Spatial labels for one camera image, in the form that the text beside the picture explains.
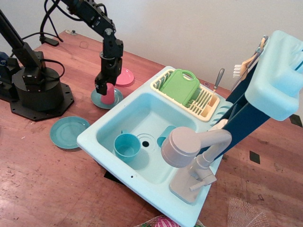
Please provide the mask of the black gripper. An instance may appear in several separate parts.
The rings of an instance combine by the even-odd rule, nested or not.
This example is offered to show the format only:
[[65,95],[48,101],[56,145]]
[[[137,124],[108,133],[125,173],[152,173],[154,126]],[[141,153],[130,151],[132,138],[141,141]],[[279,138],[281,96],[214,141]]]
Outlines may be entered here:
[[121,73],[123,59],[121,57],[106,58],[100,53],[101,71],[95,78],[95,90],[101,95],[107,94],[107,83],[116,85],[117,77]]

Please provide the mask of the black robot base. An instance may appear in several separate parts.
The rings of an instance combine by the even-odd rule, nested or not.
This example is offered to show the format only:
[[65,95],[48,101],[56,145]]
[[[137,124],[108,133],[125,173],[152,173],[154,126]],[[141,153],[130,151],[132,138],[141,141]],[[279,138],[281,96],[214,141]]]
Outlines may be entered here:
[[18,99],[10,102],[12,113],[32,121],[62,116],[74,103],[70,87],[49,68],[22,69],[12,76]]

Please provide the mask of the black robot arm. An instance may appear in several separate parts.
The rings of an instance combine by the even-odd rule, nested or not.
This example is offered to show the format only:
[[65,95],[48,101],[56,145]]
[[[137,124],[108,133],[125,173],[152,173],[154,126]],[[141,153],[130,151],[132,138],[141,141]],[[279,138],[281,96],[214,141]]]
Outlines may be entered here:
[[[101,10],[100,4],[93,0],[64,0],[70,14],[85,22],[91,29],[103,37],[103,49],[100,53],[101,71],[95,78],[96,92],[107,94],[107,85],[116,84],[122,70],[123,41],[115,37],[116,27],[107,16],[106,10]],[[41,61],[34,51],[23,41],[3,12],[0,13],[0,33],[12,47],[13,53],[23,66],[41,68]]]

